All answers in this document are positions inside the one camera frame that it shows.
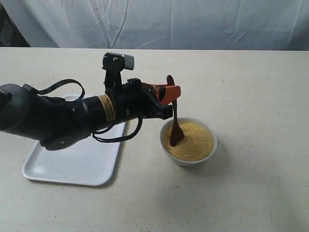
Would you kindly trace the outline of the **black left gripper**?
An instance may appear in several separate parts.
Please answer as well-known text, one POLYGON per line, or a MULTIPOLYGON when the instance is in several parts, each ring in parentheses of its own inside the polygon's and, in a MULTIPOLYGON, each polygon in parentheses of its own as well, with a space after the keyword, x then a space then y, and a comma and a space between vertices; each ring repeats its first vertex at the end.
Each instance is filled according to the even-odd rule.
POLYGON ((142 83, 138 78, 128 79, 113 93, 117 121, 171 118, 172 101, 181 95, 181 87, 168 84, 142 83))

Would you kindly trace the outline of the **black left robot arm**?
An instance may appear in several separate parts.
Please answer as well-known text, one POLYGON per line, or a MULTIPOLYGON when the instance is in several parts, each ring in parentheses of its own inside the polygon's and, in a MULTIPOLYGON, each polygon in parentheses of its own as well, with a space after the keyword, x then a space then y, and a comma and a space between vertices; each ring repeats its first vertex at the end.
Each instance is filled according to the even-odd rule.
POLYGON ((66 79, 44 90, 29 85, 5 84, 0 87, 0 130, 30 138, 49 151, 62 150, 80 140, 93 137, 102 143, 117 143, 135 136, 106 139, 100 135, 114 126, 137 119, 168 119, 172 102, 181 95, 177 85, 151 85, 138 78, 106 89, 102 95, 68 101, 49 93, 74 80, 66 79))

